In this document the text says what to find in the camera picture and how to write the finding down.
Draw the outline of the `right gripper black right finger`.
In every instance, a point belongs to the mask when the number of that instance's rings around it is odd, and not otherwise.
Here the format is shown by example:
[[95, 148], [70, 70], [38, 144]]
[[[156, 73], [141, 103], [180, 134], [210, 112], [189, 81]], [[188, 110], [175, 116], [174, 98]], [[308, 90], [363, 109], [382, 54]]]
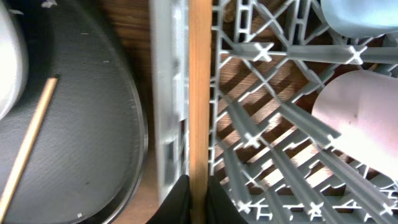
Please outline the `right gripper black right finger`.
[[207, 224], [248, 224], [239, 214], [215, 176], [209, 176], [206, 193]]

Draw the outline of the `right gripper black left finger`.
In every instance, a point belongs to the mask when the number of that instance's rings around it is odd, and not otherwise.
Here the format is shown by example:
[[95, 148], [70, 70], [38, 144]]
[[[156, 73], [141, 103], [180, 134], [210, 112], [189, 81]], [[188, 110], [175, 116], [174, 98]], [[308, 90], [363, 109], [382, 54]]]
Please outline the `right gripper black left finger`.
[[159, 209], [146, 224], [191, 224], [190, 179], [181, 175]]

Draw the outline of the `wooden chopstick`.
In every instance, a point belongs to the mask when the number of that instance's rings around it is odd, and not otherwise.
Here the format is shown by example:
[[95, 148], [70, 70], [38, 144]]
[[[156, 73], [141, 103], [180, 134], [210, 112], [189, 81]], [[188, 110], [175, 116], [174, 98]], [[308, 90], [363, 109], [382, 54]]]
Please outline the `wooden chopstick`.
[[192, 223], [206, 222], [212, 1], [189, 1], [189, 146]]
[[43, 92], [40, 96], [40, 100], [27, 128], [27, 132], [18, 150], [16, 159], [13, 163], [5, 188], [1, 195], [1, 223], [6, 217], [7, 210], [12, 202], [14, 193], [22, 177], [27, 161], [29, 160], [30, 153], [40, 131], [47, 108], [49, 107], [52, 95], [57, 86], [58, 79], [59, 77], [47, 79]]

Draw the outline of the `pink cup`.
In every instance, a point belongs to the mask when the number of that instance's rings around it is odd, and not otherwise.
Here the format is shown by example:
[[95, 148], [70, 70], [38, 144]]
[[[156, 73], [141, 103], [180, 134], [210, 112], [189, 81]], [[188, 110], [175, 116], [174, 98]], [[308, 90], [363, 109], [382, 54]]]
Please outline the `pink cup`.
[[356, 70], [332, 80], [312, 115], [341, 133], [333, 145], [397, 180], [397, 79]]

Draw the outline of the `grey-green ceramic plate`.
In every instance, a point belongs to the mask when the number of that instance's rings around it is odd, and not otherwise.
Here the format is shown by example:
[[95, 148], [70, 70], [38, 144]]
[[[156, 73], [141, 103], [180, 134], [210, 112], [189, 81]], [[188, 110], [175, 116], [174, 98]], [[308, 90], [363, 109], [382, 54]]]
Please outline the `grey-green ceramic plate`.
[[1, 1], [1, 118], [22, 96], [28, 77], [29, 58], [17, 17]]

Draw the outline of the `light blue cup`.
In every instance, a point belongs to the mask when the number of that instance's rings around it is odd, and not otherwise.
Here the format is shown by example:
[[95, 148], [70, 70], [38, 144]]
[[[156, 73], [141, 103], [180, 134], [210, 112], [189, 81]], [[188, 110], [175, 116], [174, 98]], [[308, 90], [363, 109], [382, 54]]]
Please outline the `light blue cup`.
[[321, 0], [328, 25], [349, 38], [397, 32], [397, 0]]

